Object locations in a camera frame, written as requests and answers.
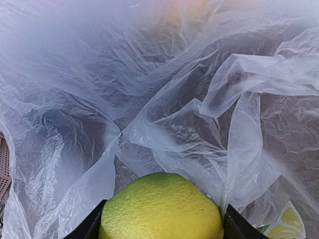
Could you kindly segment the clear printed plastic bag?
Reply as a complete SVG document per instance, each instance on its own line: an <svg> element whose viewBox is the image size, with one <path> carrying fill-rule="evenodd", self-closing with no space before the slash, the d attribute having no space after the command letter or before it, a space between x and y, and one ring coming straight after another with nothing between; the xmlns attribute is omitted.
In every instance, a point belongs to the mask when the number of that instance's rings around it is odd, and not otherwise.
<svg viewBox="0 0 319 239"><path fill-rule="evenodd" d="M62 239L178 173L269 229L319 236L316 0L3 0L4 239Z"/></svg>

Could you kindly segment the yellow-green fruit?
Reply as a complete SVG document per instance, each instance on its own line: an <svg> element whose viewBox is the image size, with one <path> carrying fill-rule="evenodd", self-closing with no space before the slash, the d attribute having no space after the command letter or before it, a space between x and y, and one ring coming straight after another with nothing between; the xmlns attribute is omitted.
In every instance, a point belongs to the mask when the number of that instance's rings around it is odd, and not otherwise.
<svg viewBox="0 0 319 239"><path fill-rule="evenodd" d="M215 202L184 177L158 172L138 178L109 199L100 239L222 239Z"/></svg>

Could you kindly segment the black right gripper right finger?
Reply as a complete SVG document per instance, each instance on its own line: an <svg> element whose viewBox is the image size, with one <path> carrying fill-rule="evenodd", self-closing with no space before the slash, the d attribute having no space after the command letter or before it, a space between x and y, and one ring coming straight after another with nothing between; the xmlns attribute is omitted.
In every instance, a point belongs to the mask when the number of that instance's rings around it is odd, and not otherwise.
<svg viewBox="0 0 319 239"><path fill-rule="evenodd" d="M268 239L268 237L252 227L230 204L224 217L224 238Z"/></svg>

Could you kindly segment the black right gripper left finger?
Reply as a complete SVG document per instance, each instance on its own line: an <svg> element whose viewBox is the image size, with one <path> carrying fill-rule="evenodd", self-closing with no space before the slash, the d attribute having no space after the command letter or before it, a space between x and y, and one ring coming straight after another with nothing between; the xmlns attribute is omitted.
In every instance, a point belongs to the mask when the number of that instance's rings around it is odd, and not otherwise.
<svg viewBox="0 0 319 239"><path fill-rule="evenodd" d="M106 202L106 199L102 200L77 228L68 235L68 239L98 239L101 215Z"/></svg>

